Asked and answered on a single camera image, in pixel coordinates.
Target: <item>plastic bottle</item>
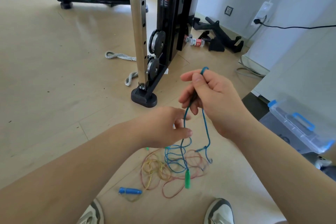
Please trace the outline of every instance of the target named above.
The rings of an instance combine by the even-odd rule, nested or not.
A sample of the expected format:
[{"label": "plastic bottle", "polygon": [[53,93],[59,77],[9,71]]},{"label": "plastic bottle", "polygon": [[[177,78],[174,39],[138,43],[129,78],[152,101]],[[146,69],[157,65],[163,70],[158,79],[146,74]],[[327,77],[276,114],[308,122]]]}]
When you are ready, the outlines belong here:
[{"label": "plastic bottle", "polygon": [[195,38],[189,38],[187,37],[185,40],[186,43],[189,43],[190,45],[202,47],[205,44],[205,41],[203,39],[195,39]]}]

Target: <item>beige tile floor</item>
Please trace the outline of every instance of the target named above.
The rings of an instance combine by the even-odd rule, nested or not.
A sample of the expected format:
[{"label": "beige tile floor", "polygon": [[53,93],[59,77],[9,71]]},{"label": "beige tile floor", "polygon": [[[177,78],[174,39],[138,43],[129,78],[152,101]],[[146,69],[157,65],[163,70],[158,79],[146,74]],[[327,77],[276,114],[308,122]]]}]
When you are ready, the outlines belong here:
[{"label": "beige tile floor", "polygon": [[[148,35],[156,26],[156,4],[147,0]],[[137,66],[107,60],[107,50],[134,56],[129,6],[75,3],[62,10],[56,0],[0,0],[0,187],[90,140],[108,127],[148,111],[133,103],[137,85],[124,79]],[[179,106],[186,86],[181,73],[207,65],[230,78],[244,97],[257,80],[237,76],[238,55],[186,47],[155,89],[158,105]],[[194,130],[192,148],[207,139],[203,119],[188,122]],[[130,203],[117,194],[119,186],[139,187],[140,164],[148,153],[133,154],[98,195],[106,223],[202,223],[216,197],[229,200],[236,223],[275,223],[283,215],[228,140],[209,121],[213,164],[205,177],[192,180],[191,189],[173,199],[161,189]],[[172,183],[167,191],[180,186]]]}]

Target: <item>braided gray rope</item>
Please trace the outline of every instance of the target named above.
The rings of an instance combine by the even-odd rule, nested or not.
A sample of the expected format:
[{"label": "braided gray rope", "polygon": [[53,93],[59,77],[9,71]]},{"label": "braided gray rope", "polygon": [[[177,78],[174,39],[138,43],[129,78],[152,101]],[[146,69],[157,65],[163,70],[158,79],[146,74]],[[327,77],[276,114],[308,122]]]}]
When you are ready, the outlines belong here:
[{"label": "braided gray rope", "polygon": [[[128,56],[126,54],[123,54],[123,53],[114,53],[114,52],[110,52],[110,51],[107,51],[105,53],[105,57],[107,59],[113,59],[115,57],[119,58],[119,59],[124,59],[124,60],[132,60],[132,61],[136,61],[137,58],[136,57],[131,57],[131,56]],[[128,78],[125,79],[125,85],[126,86],[130,86],[131,83],[132,83],[132,78],[135,78],[135,77],[138,77],[138,72],[132,72],[129,74]]]}]

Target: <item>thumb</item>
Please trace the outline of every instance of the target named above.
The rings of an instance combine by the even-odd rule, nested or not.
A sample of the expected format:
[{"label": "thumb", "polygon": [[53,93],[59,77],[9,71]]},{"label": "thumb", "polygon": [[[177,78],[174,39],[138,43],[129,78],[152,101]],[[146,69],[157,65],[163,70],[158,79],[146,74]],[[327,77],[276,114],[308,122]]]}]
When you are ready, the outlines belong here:
[{"label": "thumb", "polygon": [[193,135],[193,131],[189,128],[175,128],[174,132],[174,139],[176,141],[191,137]]},{"label": "thumb", "polygon": [[192,84],[200,99],[210,91],[208,83],[205,81],[203,75],[195,73],[192,75]]}]

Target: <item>white sneaker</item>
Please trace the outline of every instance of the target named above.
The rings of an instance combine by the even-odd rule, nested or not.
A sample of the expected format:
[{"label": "white sneaker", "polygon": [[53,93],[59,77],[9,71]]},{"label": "white sneaker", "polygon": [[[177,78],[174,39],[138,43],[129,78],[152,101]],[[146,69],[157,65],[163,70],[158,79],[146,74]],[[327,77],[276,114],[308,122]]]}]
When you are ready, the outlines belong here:
[{"label": "white sneaker", "polygon": [[97,199],[93,200],[77,224],[104,224],[103,209]]},{"label": "white sneaker", "polygon": [[223,198],[218,198],[209,206],[204,224],[234,224],[231,205]]}]

